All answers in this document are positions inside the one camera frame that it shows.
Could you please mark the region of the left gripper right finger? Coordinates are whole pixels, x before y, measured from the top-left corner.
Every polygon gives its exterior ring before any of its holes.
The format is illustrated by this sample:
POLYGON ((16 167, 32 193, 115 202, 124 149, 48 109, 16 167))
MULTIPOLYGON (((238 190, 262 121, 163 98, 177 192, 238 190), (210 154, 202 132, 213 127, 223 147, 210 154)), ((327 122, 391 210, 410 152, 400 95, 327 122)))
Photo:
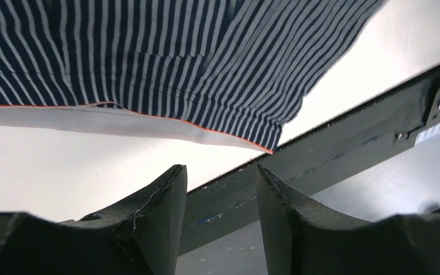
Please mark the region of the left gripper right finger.
POLYGON ((269 274, 440 274, 440 213, 369 222, 295 190, 258 165, 269 274))

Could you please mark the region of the striped blue underwear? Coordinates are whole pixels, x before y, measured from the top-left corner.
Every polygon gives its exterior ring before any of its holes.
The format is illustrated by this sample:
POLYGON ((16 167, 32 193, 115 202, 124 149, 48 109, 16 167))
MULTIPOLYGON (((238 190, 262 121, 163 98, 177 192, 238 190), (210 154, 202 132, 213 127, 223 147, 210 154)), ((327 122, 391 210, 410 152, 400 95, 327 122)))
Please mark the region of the striped blue underwear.
POLYGON ((382 1, 0 1, 0 108, 121 108, 268 153, 382 1))

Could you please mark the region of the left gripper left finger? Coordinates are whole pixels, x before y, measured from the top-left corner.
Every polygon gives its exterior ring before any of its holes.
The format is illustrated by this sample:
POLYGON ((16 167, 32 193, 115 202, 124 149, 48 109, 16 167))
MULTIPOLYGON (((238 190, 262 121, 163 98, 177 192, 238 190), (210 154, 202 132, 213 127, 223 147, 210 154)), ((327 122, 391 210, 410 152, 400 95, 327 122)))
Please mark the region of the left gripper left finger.
POLYGON ((176 164, 78 221, 0 213, 0 274, 174 274, 186 196, 176 164))

